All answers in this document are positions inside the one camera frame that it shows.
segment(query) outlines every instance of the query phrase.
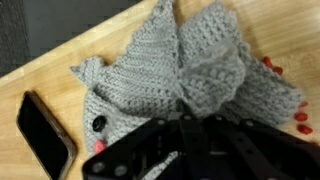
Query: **black button eye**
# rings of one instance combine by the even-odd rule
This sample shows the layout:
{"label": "black button eye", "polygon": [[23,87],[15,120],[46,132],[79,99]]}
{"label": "black button eye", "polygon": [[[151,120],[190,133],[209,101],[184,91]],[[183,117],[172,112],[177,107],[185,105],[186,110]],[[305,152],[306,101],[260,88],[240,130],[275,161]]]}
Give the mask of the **black button eye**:
{"label": "black button eye", "polygon": [[95,132],[101,132],[106,124],[107,124],[106,118],[103,116],[98,116],[93,120],[92,129]]}

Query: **phone screen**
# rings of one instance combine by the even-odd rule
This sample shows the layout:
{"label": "phone screen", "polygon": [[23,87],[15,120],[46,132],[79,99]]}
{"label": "phone screen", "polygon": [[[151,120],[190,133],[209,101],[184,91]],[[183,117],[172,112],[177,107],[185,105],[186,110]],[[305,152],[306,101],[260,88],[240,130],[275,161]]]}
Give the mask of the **phone screen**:
{"label": "phone screen", "polygon": [[29,94],[25,95],[18,126],[52,179],[58,179],[68,159],[68,149]]}

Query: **gray yarn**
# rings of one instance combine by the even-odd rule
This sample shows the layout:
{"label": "gray yarn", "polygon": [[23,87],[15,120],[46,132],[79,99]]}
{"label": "gray yarn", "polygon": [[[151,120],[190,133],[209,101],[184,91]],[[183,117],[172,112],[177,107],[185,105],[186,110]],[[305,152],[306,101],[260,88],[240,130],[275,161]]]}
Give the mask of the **gray yarn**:
{"label": "gray yarn", "polygon": [[[173,0],[159,0],[132,36],[126,52],[111,66],[91,57],[72,73],[88,87],[83,125],[89,156],[94,142],[108,146],[153,117],[168,118],[182,99],[198,118],[221,113],[237,122],[253,118],[283,123],[301,102],[301,92],[249,55],[236,18],[213,3],[176,28]],[[92,130],[97,116],[107,126]],[[171,155],[145,179],[154,179]]]}

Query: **wooden table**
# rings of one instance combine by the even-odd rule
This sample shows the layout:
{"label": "wooden table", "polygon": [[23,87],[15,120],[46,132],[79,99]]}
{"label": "wooden table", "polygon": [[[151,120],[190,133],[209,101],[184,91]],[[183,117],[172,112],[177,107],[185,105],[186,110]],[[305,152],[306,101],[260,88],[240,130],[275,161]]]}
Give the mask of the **wooden table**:
{"label": "wooden table", "polygon": [[[178,0],[179,25],[211,3],[211,0]],[[283,127],[305,140],[320,140],[320,1],[319,0],[224,0],[238,15],[243,37],[257,58],[268,55],[284,68],[284,78],[301,87],[310,105],[304,109],[312,135],[300,135],[296,122]],[[68,179],[81,179],[87,159],[82,128],[86,89],[68,68],[100,55],[114,62],[143,23],[156,0],[145,0],[66,42],[0,79],[0,179],[47,179],[16,127],[22,94],[36,91],[72,136],[78,155]]]}

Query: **black phone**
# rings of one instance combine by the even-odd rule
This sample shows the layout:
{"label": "black phone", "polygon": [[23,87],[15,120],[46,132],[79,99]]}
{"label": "black phone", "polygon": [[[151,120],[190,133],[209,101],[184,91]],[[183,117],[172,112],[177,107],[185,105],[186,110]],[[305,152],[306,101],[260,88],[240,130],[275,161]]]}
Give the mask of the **black phone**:
{"label": "black phone", "polygon": [[64,179],[76,148],[66,131],[34,92],[26,92],[17,126],[50,179]]}

